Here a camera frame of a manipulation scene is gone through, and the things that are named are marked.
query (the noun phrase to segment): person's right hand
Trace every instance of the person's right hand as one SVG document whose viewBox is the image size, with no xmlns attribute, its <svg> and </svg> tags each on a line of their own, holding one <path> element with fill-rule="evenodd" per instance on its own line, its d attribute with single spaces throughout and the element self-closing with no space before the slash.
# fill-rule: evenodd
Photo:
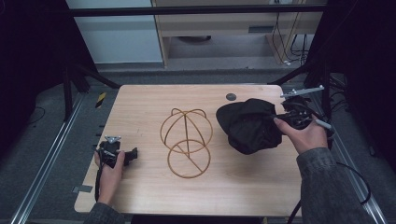
<svg viewBox="0 0 396 224">
<path fill-rule="evenodd" d="M 325 130 L 314 121 L 303 130 L 290 127 L 282 119 L 274 118 L 274 123 L 282 133 L 288 136 L 299 154 L 316 147 L 328 147 Z"/>
</svg>

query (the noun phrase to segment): sleeve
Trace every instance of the sleeve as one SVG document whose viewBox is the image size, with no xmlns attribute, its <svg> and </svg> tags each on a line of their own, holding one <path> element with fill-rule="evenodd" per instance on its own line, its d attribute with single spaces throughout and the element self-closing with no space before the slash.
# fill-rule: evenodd
<svg viewBox="0 0 396 224">
<path fill-rule="evenodd" d="M 124 224 L 124 216 L 104 203 L 96 203 L 84 224 Z"/>
<path fill-rule="evenodd" d="M 328 148 L 308 150 L 297 163 L 303 179 L 303 223 L 375 223 Z"/>
</svg>

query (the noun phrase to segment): metal bar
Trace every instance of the metal bar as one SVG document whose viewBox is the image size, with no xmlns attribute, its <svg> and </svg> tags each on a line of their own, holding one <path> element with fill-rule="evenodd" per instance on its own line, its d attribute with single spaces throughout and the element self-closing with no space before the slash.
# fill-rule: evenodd
<svg viewBox="0 0 396 224">
<path fill-rule="evenodd" d="M 323 113 L 323 111 L 320 107 L 318 93 L 317 92 L 310 93 L 310 95 L 311 95 L 311 98 L 312 98 L 316 108 L 318 109 L 318 112 Z M 334 125 L 332 126 L 332 128 L 334 131 L 333 143 L 336 146 L 336 148 L 338 149 L 338 150 L 335 150 L 335 149 L 334 150 L 336 151 L 336 153 L 340 159 L 340 162 L 359 171 L 359 169 L 356 167 L 353 160 L 350 158 L 349 153 L 347 152 L 347 148 L 344 146 L 343 141 L 342 141 L 341 137 L 338 135 L 338 132 L 337 132 L 336 128 L 334 127 Z M 351 171 L 346 171 L 346 174 L 350 180 L 352 187 L 354 188 L 356 194 L 358 195 L 359 199 L 361 201 L 363 201 L 367 195 L 367 188 L 366 188 L 364 182 Z M 367 213 L 369 213 L 370 216 L 373 217 L 373 219 L 375 220 L 376 223 L 378 223 L 378 224 L 387 224 L 388 223 L 386 221 L 384 215 L 382 214 L 382 211 L 379 208 L 378 203 L 376 202 L 373 194 L 371 195 L 370 200 L 363 206 L 366 209 Z"/>
<path fill-rule="evenodd" d="M 267 13 L 267 12 L 323 12 L 339 6 L 312 5 L 241 5 L 202 7 L 121 7 L 121 8 L 77 8 L 48 11 L 49 14 L 73 17 L 102 16 L 145 16 L 176 14 L 224 14 L 224 13 Z"/>
<path fill-rule="evenodd" d="M 59 152 L 62 149 L 64 144 L 64 140 L 66 139 L 75 119 L 78 114 L 78 111 L 81 108 L 81 103 L 84 99 L 84 94 L 78 94 L 76 102 L 74 104 L 74 112 L 71 114 L 70 119 L 65 121 L 61 127 L 61 130 L 58 132 L 58 135 L 55 137 L 55 140 L 49 149 L 49 153 L 47 154 L 46 159 L 44 159 L 43 164 L 40 167 L 37 175 L 35 176 L 35 180 L 33 181 L 31 187 L 27 191 L 23 201 L 15 212 L 14 216 L 11 219 L 11 224 L 23 224 L 26 222 L 27 218 L 30 215 L 30 212 L 35 205 L 35 201 L 38 198 L 41 190 L 44 187 L 44 184 L 47 181 L 47 178 L 50 174 L 53 164 L 55 163 Z"/>
</svg>

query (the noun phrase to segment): wooden table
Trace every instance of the wooden table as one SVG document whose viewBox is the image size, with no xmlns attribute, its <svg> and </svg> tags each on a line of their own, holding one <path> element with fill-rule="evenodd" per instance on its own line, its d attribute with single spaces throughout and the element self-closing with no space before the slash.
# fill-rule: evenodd
<svg viewBox="0 0 396 224">
<path fill-rule="evenodd" d="M 121 149 L 137 147 L 138 159 L 123 173 L 114 208 L 130 214 L 288 216 L 300 199 L 301 185 L 297 153 L 289 138 L 283 137 L 277 148 L 243 155 L 229 146 L 216 119 L 217 109 L 232 103 L 226 99 L 228 93 L 236 95 L 235 102 L 248 98 L 269 101 L 276 105 L 276 113 L 283 113 L 281 92 L 279 86 L 267 85 L 122 86 L 101 141 L 105 134 L 120 135 Z M 163 144 L 160 129 L 173 108 L 202 109 L 213 126 L 213 137 L 207 145 L 210 165 L 198 177 L 181 178 L 168 167 L 169 149 Z M 207 138 L 210 128 L 206 121 L 194 121 L 203 127 Z M 186 137 L 178 131 L 170 135 L 180 140 Z M 189 135 L 192 137 L 194 131 L 189 130 Z M 205 155 L 202 164 L 207 162 Z M 190 162 L 185 165 L 178 167 L 181 173 L 196 172 Z M 92 160 L 83 185 L 94 186 L 96 171 Z M 76 211 L 90 212 L 95 203 L 93 194 L 94 190 L 80 192 Z"/>
</svg>

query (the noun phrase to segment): black cloth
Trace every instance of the black cloth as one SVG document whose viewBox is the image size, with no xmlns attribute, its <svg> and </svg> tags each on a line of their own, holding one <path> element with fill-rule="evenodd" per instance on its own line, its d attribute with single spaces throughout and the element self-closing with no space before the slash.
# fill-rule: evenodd
<svg viewBox="0 0 396 224">
<path fill-rule="evenodd" d="M 260 99 L 248 99 L 224 105 L 218 109 L 216 118 L 228 135 L 230 146 L 243 154 L 277 147 L 282 133 L 274 124 L 275 106 Z"/>
</svg>

